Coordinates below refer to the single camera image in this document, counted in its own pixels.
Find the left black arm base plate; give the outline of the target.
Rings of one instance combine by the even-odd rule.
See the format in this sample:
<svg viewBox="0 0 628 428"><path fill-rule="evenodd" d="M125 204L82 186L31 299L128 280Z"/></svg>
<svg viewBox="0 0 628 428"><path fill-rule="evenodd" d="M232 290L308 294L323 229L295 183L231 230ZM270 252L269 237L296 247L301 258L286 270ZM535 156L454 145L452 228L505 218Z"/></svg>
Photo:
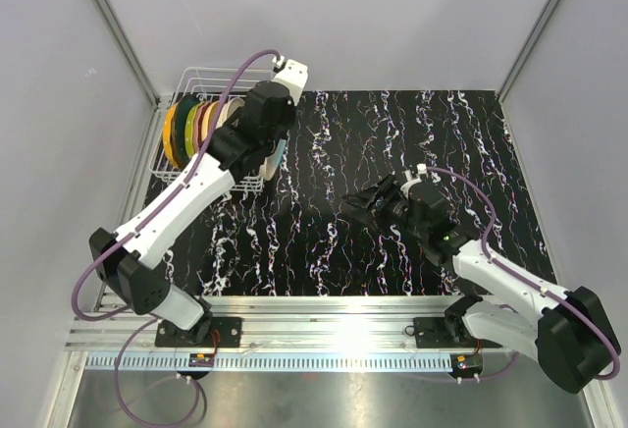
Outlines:
<svg viewBox="0 0 628 428"><path fill-rule="evenodd" d="M239 348L243 319L234 316L214 316L207 333L198 340L191 332L165 321L158 325L157 348Z"/></svg>

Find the teal glazed plate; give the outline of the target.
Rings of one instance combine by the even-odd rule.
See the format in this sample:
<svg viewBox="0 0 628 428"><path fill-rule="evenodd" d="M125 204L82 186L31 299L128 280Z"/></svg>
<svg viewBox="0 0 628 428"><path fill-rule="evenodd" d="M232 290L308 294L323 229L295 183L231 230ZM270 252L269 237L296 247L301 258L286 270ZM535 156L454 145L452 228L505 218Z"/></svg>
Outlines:
<svg viewBox="0 0 628 428"><path fill-rule="evenodd" d="M175 106L173 119L172 144L177 167L182 169L189 162L185 150L185 125L191 108L197 104L193 94L184 95Z"/></svg>

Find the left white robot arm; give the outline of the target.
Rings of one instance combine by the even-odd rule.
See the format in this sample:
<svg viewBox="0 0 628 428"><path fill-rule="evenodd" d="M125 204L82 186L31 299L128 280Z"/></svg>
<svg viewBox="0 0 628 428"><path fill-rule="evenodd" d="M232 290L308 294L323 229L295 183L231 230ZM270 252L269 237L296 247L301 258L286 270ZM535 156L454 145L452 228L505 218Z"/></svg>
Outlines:
<svg viewBox="0 0 628 428"><path fill-rule="evenodd" d="M98 229L92 234L89 244L101 280L135 314L172 323L191 347L205 344L211 335L209 304L154 269L198 215L261 167L294 121L289 89L273 80L258 82L211 135L207 150L195 154L144 210L113 233Z"/></svg>

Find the green polka dot plate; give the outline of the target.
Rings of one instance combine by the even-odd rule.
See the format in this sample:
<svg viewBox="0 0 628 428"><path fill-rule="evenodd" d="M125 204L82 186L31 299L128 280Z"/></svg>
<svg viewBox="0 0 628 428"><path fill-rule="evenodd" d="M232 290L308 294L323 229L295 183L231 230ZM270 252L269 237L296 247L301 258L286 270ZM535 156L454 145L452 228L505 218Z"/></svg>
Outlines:
<svg viewBox="0 0 628 428"><path fill-rule="evenodd" d="M189 110L184 127L184 149L188 158L191 158L198 151L197 133L196 133L196 117L197 111L201 106L201 102L197 102Z"/></svg>

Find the yellow cream plate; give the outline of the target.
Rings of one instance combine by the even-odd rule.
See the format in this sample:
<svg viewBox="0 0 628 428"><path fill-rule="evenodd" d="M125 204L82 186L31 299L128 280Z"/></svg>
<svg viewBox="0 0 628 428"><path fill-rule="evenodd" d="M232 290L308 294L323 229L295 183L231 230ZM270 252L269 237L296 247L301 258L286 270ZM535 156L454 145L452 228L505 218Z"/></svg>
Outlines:
<svg viewBox="0 0 628 428"><path fill-rule="evenodd" d="M210 132L210 127L216 117L220 116L221 107L220 102L215 101L211 103L203 113L202 126L201 126L201 139L205 140Z"/></svg>

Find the pink polka dot plate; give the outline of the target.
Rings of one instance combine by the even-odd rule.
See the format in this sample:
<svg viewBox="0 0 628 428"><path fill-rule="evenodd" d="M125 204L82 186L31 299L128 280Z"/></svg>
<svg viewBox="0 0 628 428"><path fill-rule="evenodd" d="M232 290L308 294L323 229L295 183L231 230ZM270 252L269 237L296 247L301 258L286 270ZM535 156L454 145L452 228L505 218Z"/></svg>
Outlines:
<svg viewBox="0 0 628 428"><path fill-rule="evenodd" d="M211 101L205 101L205 102L200 103L196 109L196 114L195 114L194 124L193 124L193 145L194 145L195 151L198 151L200 149L200 145L202 143L203 119L205 116L205 111L210 107L211 104L212 104Z"/></svg>

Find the orange polka dot plate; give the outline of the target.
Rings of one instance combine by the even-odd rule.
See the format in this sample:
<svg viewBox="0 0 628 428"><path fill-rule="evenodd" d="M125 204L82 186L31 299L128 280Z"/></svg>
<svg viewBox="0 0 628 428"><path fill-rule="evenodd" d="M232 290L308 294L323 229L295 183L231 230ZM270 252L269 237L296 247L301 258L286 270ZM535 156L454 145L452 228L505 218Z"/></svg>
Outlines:
<svg viewBox="0 0 628 428"><path fill-rule="evenodd" d="M176 148L173 141L173 121L175 118L176 106L172 105L165 117L163 130L162 130L162 146L164 154L168 162L176 169L180 167L180 160L177 155Z"/></svg>

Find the cream pink plate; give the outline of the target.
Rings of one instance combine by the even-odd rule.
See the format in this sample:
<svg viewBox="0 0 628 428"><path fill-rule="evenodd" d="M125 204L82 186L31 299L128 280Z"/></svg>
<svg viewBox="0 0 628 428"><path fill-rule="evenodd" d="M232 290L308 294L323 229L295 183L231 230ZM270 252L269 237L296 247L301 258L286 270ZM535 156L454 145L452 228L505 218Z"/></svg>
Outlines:
<svg viewBox="0 0 628 428"><path fill-rule="evenodd" d="M242 107L244 105L244 100L241 97L235 97L235 98L231 99L230 101L231 101L231 104L230 104L229 114L230 114L230 117L231 117L236 112L236 110L238 108L240 108L240 107Z"/></svg>

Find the blue cream plate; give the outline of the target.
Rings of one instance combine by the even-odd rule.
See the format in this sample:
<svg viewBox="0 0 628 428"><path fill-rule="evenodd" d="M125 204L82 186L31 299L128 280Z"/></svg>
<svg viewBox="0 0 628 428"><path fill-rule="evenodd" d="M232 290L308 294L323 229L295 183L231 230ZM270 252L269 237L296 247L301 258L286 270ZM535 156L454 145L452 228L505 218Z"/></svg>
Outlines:
<svg viewBox="0 0 628 428"><path fill-rule="evenodd" d="M264 163L260 167L260 175L265 182L270 182L280 168L286 146L287 140L282 138L278 142L274 152L265 158Z"/></svg>

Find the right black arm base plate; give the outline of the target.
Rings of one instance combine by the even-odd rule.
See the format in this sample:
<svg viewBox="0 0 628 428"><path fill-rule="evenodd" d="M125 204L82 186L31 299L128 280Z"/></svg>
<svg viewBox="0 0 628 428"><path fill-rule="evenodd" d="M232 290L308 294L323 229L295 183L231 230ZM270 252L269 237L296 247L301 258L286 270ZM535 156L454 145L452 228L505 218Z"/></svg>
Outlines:
<svg viewBox="0 0 628 428"><path fill-rule="evenodd" d="M488 340L478 344L459 319L444 316L415 317L403 333L414 339L417 348L501 348Z"/></svg>

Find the beige bear print plate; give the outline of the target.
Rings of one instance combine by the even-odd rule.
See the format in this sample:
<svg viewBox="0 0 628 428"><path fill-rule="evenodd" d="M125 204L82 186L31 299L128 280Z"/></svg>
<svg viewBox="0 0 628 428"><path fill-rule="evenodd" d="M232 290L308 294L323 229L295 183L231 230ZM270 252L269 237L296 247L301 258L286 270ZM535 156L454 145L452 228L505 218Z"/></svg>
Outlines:
<svg viewBox="0 0 628 428"><path fill-rule="evenodd" d="M231 104L231 101L228 100L222 107L220 115L218 117L216 128L219 128L230 117L230 114L229 114L230 104Z"/></svg>

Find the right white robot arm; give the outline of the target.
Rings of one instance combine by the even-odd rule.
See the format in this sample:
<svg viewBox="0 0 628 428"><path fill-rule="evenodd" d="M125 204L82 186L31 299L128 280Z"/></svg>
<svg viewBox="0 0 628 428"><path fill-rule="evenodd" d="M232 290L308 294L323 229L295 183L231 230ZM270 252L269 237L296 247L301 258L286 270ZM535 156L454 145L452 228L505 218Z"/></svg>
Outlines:
<svg viewBox="0 0 628 428"><path fill-rule="evenodd" d="M488 341L537 362L558 388L577 394L620 370L621 346L600 298L570 291L490 249L487 234L465 231L424 173L388 175L343 197L353 219L383 232L396 228L418 243L432 264L499 298L467 293L444 312L445 337L457 347Z"/></svg>

